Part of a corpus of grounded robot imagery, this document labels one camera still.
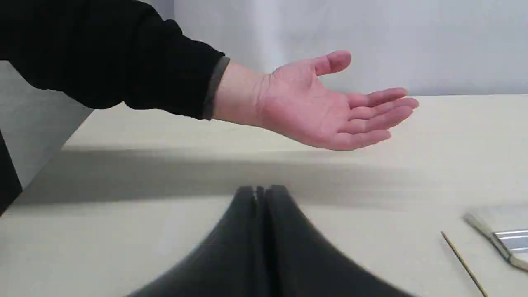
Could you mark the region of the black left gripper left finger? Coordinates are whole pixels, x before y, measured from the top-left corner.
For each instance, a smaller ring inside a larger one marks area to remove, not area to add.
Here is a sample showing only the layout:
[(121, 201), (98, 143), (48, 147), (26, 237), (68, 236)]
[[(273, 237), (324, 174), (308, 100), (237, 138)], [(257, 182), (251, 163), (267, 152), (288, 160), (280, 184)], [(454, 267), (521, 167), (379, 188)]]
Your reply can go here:
[(209, 235), (132, 297), (259, 297), (255, 190), (243, 186)]

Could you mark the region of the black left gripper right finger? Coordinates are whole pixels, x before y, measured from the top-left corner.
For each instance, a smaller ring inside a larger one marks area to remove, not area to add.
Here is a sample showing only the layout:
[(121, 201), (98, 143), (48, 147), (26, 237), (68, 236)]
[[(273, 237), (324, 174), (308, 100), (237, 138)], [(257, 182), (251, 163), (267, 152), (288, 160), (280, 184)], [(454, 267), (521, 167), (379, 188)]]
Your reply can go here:
[(337, 249), (284, 186), (264, 193), (276, 297), (408, 297)]

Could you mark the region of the forearm in black sleeve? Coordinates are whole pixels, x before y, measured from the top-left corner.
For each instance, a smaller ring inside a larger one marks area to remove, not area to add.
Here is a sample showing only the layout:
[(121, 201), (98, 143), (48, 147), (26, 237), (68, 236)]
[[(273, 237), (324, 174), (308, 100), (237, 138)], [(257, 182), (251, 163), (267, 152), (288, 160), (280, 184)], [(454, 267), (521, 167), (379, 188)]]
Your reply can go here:
[(268, 76), (185, 36), (137, 0), (2, 0), (1, 59), (31, 86), (93, 109), (120, 103), (262, 126)]

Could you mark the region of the person's bare open hand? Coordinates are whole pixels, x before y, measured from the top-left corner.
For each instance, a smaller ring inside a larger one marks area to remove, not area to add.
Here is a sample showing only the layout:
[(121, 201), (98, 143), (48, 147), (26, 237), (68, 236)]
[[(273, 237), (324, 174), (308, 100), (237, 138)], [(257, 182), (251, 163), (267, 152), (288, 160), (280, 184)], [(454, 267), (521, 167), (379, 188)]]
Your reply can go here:
[(419, 102), (404, 88), (345, 93), (320, 81), (320, 76), (339, 73), (350, 64), (351, 53), (340, 50), (265, 75), (253, 126), (333, 151), (358, 150), (389, 139), (390, 129), (408, 119)]

